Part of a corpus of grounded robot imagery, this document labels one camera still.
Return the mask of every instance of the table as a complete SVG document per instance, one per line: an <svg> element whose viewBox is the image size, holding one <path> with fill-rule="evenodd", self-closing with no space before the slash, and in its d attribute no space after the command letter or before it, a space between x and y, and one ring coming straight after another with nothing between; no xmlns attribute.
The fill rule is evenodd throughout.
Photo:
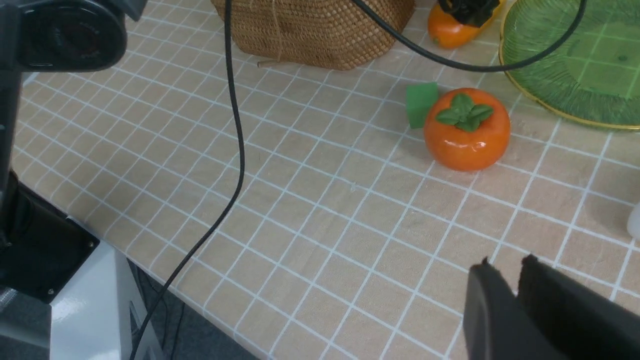
<svg viewBox="0 0 640 360"><path fill-rule="evenodd" d="M457 51L495 63L498 26ZM128 51L94 74L24 87L13 167L22 181L166 279L226 205L238 176L222 21L208 1L150 1ZM243 194L171 291L256 356L465 358L470 265L516 286L534 252L640 312L640 142L560 121L502 74L468 74L402 45L349 72L269 69L234 48L246 138ZM500 163L478 174L430 158L404 117L407 85L478 86L510 110Z"/></svg>

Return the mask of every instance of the camera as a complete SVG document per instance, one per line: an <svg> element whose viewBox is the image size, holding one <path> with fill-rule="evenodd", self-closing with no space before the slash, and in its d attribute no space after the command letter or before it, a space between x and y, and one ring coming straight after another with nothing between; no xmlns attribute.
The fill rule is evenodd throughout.
<svg viewBox="0 0 640 360"><path fill-rule="evenodd" d="M127 49L125 16L139 20L146 3L10 0L0 5L0 34L17 39L13 57L23 72L98 71L122 58Z"/></svg>

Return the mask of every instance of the orange toy vegetable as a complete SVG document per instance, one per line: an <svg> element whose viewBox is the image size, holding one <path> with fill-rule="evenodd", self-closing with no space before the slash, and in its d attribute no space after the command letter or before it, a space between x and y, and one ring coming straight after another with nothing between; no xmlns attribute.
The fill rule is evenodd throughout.
<svg viewBox="0 0 640 360"><path fill-rule="evenodd" d="M454 49L475 39L500 13L505 0L493 10L493 15L480 28L460 24L453 16L445 13L437 2L429 12L428 31L431 39L440 47Z"/></svg>
<svg viewBox="0 0 640 360"><path fill-rule="evenodd" d="M424 123L424 142L434 159L457 171L478 171L498 161L509 145L511 122L504 105L474 88L446 93Z"/></svg>

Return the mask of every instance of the woven basket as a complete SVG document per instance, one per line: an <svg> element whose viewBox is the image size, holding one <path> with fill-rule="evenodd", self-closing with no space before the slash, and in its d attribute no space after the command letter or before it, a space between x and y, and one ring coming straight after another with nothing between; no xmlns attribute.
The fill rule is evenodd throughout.
<svg viewBox="0 0 640 360"><path fill-rule="evenodd" d="M211 0L218 15L225 0ZM368 0L402 31L415 0ZM349 70L385 54L394 39L350 0L234 0L231 34L240 50L282 62Z"/></svg>

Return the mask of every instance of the green plate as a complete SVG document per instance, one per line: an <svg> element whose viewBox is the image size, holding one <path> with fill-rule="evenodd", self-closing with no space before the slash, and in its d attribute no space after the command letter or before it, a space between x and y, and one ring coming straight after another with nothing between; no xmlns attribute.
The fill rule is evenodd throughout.
<svg viewBox="0 0 640 360"><path fill-rule="evenodd" d="M502 22L500 62L548 48L566 31L579 0L516 0ZM556 51L507 73L528 97L570 120L640 129L640 0L588 0L575 33Z"/></svg>

